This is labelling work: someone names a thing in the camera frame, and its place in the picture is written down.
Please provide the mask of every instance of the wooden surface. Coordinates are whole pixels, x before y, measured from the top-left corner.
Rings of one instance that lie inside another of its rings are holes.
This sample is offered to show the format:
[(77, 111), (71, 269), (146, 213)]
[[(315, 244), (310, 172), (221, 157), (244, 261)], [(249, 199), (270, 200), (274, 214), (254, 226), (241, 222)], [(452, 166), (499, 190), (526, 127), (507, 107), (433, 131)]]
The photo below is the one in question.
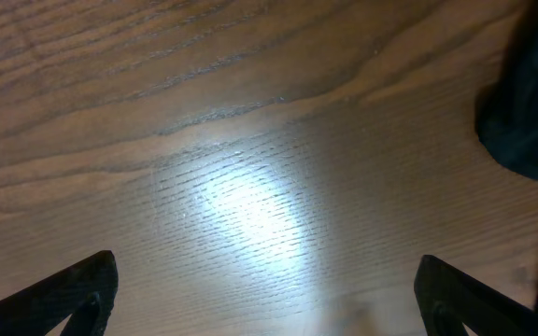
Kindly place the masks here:
[(532, 305), (474, 99), (521, 0), (0, 1), (0, 299), (111, 249), (108, 335), (423, 335), (434, 254)]

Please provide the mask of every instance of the wood grain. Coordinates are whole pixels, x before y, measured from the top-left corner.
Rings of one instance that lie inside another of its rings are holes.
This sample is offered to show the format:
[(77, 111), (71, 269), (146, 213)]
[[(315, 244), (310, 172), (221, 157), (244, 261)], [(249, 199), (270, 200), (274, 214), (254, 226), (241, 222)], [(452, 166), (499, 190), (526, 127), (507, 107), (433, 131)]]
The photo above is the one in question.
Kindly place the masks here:
[(109, 335), (422, 335), (434, 254), (532, 305), (474, 99), (520, 0), (0, 3), (0, 299), (111, 249)]

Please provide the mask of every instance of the wooden table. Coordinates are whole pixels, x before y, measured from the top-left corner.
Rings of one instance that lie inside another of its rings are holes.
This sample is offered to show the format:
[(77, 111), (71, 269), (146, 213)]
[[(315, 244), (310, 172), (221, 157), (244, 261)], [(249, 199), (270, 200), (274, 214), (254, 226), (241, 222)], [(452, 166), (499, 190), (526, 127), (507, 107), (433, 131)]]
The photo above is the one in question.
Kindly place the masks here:
[(423, 335), (434, 254), (532, 305), (474, 134), (520, 0), (0, 1), (0, 299), (111, 249), (108, 335)]

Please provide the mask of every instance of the black object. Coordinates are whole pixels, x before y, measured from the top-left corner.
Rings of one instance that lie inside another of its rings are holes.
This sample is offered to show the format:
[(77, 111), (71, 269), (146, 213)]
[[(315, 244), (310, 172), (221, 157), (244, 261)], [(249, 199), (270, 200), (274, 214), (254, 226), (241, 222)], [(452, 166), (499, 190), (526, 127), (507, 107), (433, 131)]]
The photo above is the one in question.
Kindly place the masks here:
[(538, 335), (538, 314), (434, 256), (423, 256), (415, 294), (429, 336)]
[(61, 336), (101, 336), (113, 309), (118, 272), (98, 252), (0, 301), (0, 336), (44, 336), (72, 315)]
[(525, 43), (478, 111), (476, 131), (499, 164), (538, 180), (538, 28)]

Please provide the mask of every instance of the black fabric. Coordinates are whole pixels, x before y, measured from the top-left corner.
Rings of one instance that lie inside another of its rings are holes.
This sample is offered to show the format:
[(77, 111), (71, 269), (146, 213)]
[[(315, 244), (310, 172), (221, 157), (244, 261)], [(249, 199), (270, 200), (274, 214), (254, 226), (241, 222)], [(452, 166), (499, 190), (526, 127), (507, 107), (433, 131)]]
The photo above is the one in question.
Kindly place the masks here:
[(491, 156), (538, 180), (538, 35), (479, 112), (476, 131)]

